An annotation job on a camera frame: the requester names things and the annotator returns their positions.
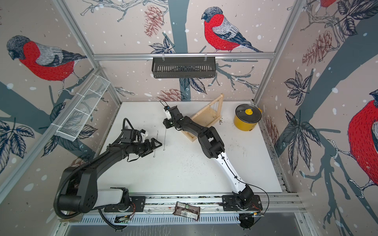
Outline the wooden jewelry display stand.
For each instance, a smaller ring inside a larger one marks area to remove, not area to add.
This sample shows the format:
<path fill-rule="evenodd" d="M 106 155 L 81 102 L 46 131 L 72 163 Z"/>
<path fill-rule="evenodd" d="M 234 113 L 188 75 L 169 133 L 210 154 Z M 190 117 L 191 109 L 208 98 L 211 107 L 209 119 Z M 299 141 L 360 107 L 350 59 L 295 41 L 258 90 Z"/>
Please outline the wooden jewelry display stand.
<path fill-rule="evenodd" d="M 224 95 L 221 93 L 216 99 L 191 116 L 191 120 L 204 127 L 213 126 L 221 119 L 223 98 Z"/>

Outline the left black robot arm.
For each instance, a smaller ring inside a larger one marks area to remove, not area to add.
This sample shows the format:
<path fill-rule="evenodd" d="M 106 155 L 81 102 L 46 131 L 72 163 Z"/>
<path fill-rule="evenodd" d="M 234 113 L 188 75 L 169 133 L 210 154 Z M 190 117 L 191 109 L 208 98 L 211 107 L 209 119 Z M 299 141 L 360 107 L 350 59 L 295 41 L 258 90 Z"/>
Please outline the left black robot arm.
<path fill-rule="evenodd" d="M 104 153 L 79 167 L 66 168 L 53 202 L 56 215 L 61 219 L 71 219 L 109 205 L 124 209 L 132 206 L 128 189 L 99 189 L 97 180 L 118 162 L 129 159 L 131 154 L 142 158 L 162 146 L 157 139 L 147 139 L 146 135 L 145 130 L 134 129 L 125 118 L 121 134 Z"/>

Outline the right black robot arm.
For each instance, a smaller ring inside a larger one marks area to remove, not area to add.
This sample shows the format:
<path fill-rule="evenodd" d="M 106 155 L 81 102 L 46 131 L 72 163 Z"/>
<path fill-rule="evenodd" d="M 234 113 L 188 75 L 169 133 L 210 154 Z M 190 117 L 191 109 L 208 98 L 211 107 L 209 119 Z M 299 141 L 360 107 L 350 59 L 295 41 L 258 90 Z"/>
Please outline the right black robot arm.
<path fill-rule="evenodd" d="M 164 107 L 166 119 L 163 124 L 165 128 L 174 127 L 178 131 L 185 131 L 197 137 L 199 144 L 205 156 L 209 159 L 214 159 L 228 177 L 232 189 L 235 202 L 226 204 L 226 207 L 235 208 L 239 210 L 248 210 L 250 208 L 257 208 L 254 204 L 255 194 L 250 186 L 242 181 L 240 176 L 229 161 L 224 143 L 214 127 L 204 127 L 195 123 L 190 117 L 183 116 L 177 106 Z"/>

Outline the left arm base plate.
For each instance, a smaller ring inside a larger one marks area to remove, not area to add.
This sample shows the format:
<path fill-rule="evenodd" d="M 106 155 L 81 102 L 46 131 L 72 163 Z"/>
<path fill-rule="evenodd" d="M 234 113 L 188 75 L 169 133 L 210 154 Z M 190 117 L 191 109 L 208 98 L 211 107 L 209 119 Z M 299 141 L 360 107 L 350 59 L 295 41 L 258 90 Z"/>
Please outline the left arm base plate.
<path fill-rule="evenodd" d="M 131 196 L 128 200 L 121 201 L 118 204 L 107 205 L 104 212 L 111 213 L 126 213 L 126 212 L 143 212 L 146 197 L 144 196 Z"/>

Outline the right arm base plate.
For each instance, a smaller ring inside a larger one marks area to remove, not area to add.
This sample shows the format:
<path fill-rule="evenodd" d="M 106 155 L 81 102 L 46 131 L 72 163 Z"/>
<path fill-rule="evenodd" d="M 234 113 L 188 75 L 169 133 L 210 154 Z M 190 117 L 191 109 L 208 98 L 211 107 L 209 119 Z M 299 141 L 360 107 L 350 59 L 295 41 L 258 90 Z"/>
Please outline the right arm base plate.
<path fill-rule="evenodd" d="M 238 207 L 236 198 L 233 195 L 222 195 L 220 206 L 224 211 L 262 211 L 263 206 L 259 195 L 254 195 L 246 209 Z"/>

